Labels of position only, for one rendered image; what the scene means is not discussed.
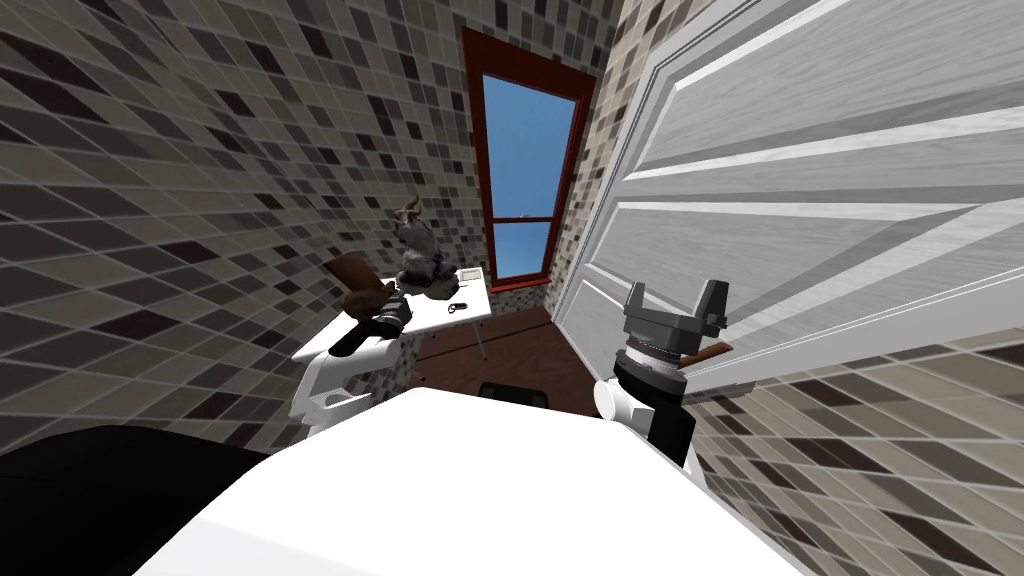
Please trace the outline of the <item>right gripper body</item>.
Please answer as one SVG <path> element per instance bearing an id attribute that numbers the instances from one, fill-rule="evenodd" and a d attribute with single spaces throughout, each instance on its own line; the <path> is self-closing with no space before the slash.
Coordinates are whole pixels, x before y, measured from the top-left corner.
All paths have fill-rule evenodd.
<path id="1" fill-rule="evenodd" d="M 677 356 L 697 353 L 702 339 L 710 337 L 705 322 L 693 316 L 641 307 L 623 312 L 624 331 L 633 340 Z"/>

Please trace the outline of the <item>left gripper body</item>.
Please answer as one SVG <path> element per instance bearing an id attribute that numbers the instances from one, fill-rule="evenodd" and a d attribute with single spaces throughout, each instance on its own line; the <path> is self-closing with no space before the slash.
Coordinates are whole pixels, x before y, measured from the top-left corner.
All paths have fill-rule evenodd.
<path id="1" fill-rule="evenodd" d="M 411 322 L 412 316 L 406 295 L 392 295 L 370 320 L 371 335 L 381 339 L 399 338 Z"/>

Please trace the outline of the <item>white table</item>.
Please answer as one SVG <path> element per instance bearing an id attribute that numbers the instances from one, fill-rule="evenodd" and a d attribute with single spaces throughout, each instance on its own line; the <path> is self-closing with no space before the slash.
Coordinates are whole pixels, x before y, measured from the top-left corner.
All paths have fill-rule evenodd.
<path id="1" fill-rule="evenodd" d="M 292 355 L 300 363 L 335 357 L 367 358 L 388 341 L 371 335 L 370 320 L 395 294 L 404 294 L 413 316 L 402 336 L 422 335 L 490 317 L 488 290 L 479 268 L 458 270 L 445 255 L 432 230 L 421 217 L 415 195 L 391 219 L 402 249 L 396 277 L 382 280 L 356 252 L 334 258 L 325 266 L 347 289 L 342 312 Z"/>

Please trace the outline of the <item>white panelled door leaf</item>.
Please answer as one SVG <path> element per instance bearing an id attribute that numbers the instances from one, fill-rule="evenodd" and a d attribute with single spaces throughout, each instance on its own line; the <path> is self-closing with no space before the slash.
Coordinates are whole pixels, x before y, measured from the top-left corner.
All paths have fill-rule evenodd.
<path id="1" fill-rule="evenodd" d="M 554 320 L 730 284 L 700 390 L 1024 325 L 1024 0 L 715 0 L 638 75 Z"/>

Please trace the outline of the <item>red framed window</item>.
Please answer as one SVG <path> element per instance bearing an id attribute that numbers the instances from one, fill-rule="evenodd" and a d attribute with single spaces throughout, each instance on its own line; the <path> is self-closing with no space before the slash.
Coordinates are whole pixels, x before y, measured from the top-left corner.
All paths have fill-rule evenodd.
<path id="1" fill-rule="evenodd" d="M 547 284 L 594 76 L 461 30 L 494 293 Z"/>

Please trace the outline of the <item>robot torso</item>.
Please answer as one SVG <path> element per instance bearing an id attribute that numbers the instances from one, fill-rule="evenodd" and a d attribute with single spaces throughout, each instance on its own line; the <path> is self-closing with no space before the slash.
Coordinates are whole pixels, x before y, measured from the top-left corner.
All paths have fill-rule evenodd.
<path id="1" fill-rule="evenodd" d="M 259 463 L 135 576 L 812 576 L 620 423 L 417 388 Z"/>

